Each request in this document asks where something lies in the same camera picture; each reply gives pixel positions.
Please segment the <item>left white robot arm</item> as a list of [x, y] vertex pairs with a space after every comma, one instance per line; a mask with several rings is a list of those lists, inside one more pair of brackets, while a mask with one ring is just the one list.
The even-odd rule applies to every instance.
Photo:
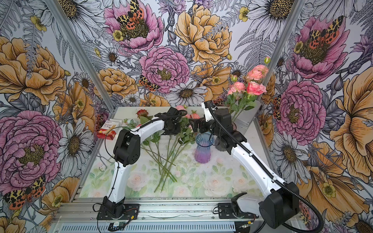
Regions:
[[171, 107], [166, 113], [156, 114], [152, 120], [135, 129], [122, 129], [113, 148], [114, 160], [117, 163], [111, 189], [104, 197], [98, 211], [97, 220], [119, 219], [125, 213], [125, 189], [131, 166], [140, 157], [141, 144], [155, 133], [163, 131], [166, 135], [181, 132], [179, 121], [187, 114], [185, 110]]

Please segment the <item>pink rose stem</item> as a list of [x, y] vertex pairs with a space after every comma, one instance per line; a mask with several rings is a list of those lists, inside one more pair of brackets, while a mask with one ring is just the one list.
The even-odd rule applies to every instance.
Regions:
[[228, 111], [232, 115], [232, 120], [234, 121], [241, 113], [240, 101], [246, 92], [246, 85], [243, 82], [239, 82], [238, 77], [233, 74], [230, 74], [229, 81], [231, 84], [228, 88], [224, 104], [228, 107]]
[[259, 84], [259, 83], [251, 81], [245, 85], [246, 85], [246, 92], [244, 93], [244, 97], [240, 101], [241, 113], [243, 111], [253, 109], [255, 106], [254, 101], [260, 95], [267, 92], [266, 87], [263, 84]]
[[247, 83], [253, 81], [261, 84], [269, 72], [268, 66], [270, 62], [271, 58], [269, 56], [265, 57], [264, 65], [257, 65], [253, 69], [251, 69], [245, 76], [245, 81]]

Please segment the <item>blue purple glass vase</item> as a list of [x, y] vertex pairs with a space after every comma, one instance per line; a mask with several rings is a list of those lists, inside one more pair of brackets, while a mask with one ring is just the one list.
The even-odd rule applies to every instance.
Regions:
[[194, 152], [194, 159], [201, 164], [206, 164], [211, 159], [211, 146], [214, 145], [214, 136], [209, 133], [198, 134], [195, 138], [196, 150]]

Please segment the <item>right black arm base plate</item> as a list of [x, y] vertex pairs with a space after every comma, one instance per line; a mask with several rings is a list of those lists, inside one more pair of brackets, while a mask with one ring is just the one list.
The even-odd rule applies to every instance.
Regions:
[[253, 213], [243, 212], [233, 203], [218, 203], [218, 215], [220, 219], [254, 219], [257, 216]]

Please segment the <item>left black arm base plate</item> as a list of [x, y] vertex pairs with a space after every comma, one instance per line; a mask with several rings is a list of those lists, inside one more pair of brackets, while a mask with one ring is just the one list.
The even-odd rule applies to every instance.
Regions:
[[98, 211], [97, 220], [136, 220], [139, 214], [139, 204], [119, 204], [109, 207], [102, 205]]

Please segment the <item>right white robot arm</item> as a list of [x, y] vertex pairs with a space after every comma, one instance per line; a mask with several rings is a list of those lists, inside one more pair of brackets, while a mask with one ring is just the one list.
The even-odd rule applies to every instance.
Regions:
[[204, 116], [191, 119], [193, 131], [209, 132], [216, 136], [216, 148], [232, 155], [245, 168], [258, 185], [263, 198], [253, 198], [242, 192], [231, 199], [230, 209], [236, 218], [253, 214], [260, 216], [273, 229], [280, 225], [298, 232], [288, 224], [299, 213], [299, 189], [294, 183], [287, 183], [272, 171], [256, 155], [247, 139], [233, 129], [228, 109], [218, 108], [212, 101], [201, 104]]

